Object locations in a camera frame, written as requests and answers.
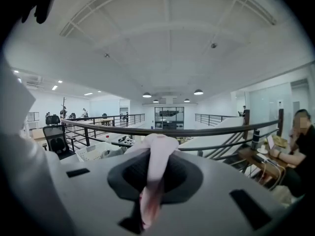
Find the white fabric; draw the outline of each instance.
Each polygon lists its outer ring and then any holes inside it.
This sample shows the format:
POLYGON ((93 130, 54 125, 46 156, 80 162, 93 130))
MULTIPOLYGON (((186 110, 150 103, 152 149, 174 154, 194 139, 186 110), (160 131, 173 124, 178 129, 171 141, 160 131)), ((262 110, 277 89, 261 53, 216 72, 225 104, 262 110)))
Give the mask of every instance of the white fabric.
POLYGON ((150 161, 147 174, 147 186, 140 194, 140 212, 143 228, 151 226, 158 216, 160 202, 164 193, 162 181, 168 157, 178 149, 178 141, 165 135, 150 134, 141 142, 129 148, 126 153, 150 150, 150 161))

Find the white basket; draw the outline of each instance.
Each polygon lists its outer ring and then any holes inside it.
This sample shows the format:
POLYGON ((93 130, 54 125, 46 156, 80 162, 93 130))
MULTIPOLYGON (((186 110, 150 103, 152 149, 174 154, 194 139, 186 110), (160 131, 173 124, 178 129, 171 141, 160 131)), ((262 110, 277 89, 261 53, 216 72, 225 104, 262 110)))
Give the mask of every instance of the white basket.
POLYGON ((101 158, 106 150, 118 150, 120 147, 106 142, 95 144, 75 151, 80 162, 93 161, 101 158))

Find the computer monitor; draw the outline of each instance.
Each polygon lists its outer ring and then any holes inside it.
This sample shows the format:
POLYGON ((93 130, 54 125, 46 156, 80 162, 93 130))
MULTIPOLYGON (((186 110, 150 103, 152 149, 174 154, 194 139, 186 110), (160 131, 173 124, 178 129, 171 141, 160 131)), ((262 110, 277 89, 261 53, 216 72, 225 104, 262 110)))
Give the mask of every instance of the computer monitor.
POLYGON ((275 142, 274 142, 274 139, 272 138, 272 135, 267 137, 267 141, 268 141, 269 148, 273 149, 273 147, 275 146, 275 142))

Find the hand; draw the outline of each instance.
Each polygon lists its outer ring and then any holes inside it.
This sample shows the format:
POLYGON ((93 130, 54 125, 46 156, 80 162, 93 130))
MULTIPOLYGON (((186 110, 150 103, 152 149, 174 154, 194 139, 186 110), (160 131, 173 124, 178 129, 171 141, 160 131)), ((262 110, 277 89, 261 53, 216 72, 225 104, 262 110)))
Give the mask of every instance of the hand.
POLYGON ((279 155, 279 153, 280 153, 280 151, 279 150, 277 150, 277 149, 271 149, 270 151, 269 151, 269 153, 270 153, 270 155, 271 156, 273 156, 273 157, 278 157, 278 155, 279 155))

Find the ceiling light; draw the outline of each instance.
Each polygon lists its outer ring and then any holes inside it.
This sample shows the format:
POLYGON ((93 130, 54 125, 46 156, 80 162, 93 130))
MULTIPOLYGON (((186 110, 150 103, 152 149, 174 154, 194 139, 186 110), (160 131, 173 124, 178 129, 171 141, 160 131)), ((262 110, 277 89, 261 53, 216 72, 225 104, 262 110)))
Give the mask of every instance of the ceiling light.
POLYGON ((193 94, 194 94, 194 95, 202 95, 202 94, 203 94, 203 91, 200 90, 200 89, 197 89, 193 94))
POLYGON ((143 94, 143 97, 144 97, 144 98, 151 98, 152 96, 151 96, 148 92, 145 92, 145 93, 143 94))

